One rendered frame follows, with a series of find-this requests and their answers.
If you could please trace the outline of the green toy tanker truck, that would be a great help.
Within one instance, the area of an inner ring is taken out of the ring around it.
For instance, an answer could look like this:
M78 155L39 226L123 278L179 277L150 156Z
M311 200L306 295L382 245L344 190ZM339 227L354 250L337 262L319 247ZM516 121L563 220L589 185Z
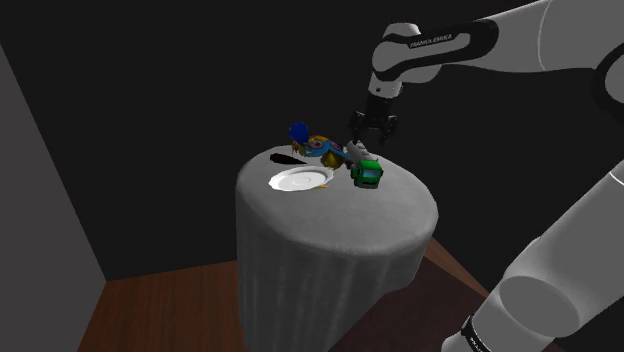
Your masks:
M360 141L350 141L346 146L346 154L345 165L354 185L376 189L384 173L378 160L372 157Z

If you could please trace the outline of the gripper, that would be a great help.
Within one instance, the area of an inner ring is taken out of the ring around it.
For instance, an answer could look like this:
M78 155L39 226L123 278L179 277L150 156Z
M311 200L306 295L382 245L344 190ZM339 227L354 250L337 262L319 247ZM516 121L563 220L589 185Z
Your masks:
M379 128L379 144L384 145L387 138L394 132L397 116L391 114L393 98L385 98L370 93L367 97L364 112L354 111L349 121L351 140L359 141L360 128Z

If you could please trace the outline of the white plate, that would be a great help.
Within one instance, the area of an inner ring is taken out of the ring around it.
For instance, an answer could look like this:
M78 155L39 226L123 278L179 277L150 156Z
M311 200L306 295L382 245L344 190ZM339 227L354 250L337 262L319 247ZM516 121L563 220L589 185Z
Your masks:
M268 184L272 189L285 192L306 191L323 188L334 177L330 168L303 166L282 171L271 177Z

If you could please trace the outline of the round table with grey cloth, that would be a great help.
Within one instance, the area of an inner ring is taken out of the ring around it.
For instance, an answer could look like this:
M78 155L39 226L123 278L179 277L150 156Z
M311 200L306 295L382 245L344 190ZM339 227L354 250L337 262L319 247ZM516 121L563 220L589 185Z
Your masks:
M264 151L235 187L239 320L248 352L329 352L386 293L413 280L438 220L412 173L379 160L376 189L335 171L327 187L284 192Z

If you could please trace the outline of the colourful blue toy figure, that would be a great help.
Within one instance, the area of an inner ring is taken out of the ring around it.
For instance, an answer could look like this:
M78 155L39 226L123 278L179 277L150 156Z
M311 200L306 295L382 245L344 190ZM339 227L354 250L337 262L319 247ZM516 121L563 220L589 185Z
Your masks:
M338 169L350 159L346 148L340 143L324 136L311 135L303 122L291 124L288 135L292 139L292 152L303 157L319 157L324 167Z

